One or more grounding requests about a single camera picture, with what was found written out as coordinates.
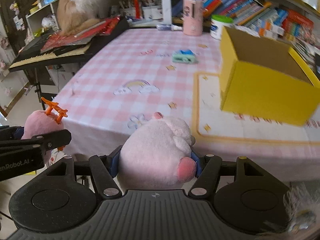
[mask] white post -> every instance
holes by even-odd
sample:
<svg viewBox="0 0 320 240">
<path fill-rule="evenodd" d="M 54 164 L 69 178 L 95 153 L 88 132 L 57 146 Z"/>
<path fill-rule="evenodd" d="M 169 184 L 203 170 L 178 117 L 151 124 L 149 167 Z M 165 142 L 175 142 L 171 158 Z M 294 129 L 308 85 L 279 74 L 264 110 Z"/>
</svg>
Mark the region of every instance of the white post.
<svg viewBox="0 0 320 240">
<path fill-rule="evenodd" d="M 171 0 L 161 0 L 163 23 L 172 24 Z"/>
</svg>

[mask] ribbed gray surface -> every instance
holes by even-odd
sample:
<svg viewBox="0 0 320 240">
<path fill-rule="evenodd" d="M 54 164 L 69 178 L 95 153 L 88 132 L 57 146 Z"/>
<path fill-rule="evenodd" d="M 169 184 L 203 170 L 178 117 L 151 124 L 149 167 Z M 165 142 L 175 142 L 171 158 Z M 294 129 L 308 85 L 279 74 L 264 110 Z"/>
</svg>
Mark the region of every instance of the ribbed gray surface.
<svg viewBox="0 0 320 240">
<path fill-rule="evenodd" d="M 182 190 L 129 190 L 120 199 L 103 201 L 95 215 L 77 228 L 55 234 L 19 229 L 8 239 L 251 240 L 254 236 L 226 226 L 217 219 L 207 202 L 191 200 Z"/>
</svg>

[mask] cat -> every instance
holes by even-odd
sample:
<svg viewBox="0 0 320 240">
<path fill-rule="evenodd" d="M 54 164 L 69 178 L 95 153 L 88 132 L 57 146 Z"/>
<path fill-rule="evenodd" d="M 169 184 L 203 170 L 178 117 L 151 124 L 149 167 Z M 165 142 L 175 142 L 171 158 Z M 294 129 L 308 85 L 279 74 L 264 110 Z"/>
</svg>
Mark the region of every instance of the cat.
<svg viewBox="0 0 320 240">
<path fill-rule="evenodd" d="M 60 36 L 75 35 L 97 23 L 100 0 L 60 0 L 57 10 Z"/>
</svg>

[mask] cat tail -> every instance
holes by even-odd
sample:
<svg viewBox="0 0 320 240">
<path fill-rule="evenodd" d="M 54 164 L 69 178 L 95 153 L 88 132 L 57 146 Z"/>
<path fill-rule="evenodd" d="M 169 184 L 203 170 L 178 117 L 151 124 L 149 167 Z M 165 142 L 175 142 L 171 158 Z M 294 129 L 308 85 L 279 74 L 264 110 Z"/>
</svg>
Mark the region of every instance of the cat tail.
<svg viewBox="0 0 320 240">
<path fill-rule="evenodd" d="M 84 23 L 82 23 L 80 26 L 76 27 L 75 29 L 69 31 L 69 32 L 60 32 L 60 36 L 70 36 L 70 35 L 76 35 L 88 28 L 90 28 L 93 25 L 98 24 L 99 22 L 101 22 L 101 19 L 88 19 L 86 20 Z"/>
</svg>

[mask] pink cylinder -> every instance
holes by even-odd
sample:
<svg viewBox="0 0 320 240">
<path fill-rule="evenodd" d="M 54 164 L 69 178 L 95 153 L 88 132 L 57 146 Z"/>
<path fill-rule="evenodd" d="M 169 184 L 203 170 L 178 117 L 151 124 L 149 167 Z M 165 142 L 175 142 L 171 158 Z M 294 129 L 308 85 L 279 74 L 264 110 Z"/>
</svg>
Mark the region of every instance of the pink cylinder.
<svg viewBox="0 0 320 240">
<path fill-rule="evenodd" d="M 202 34 L 203 1 L 183 0 L 183 33 L 190 36 Z"/>
</svg>

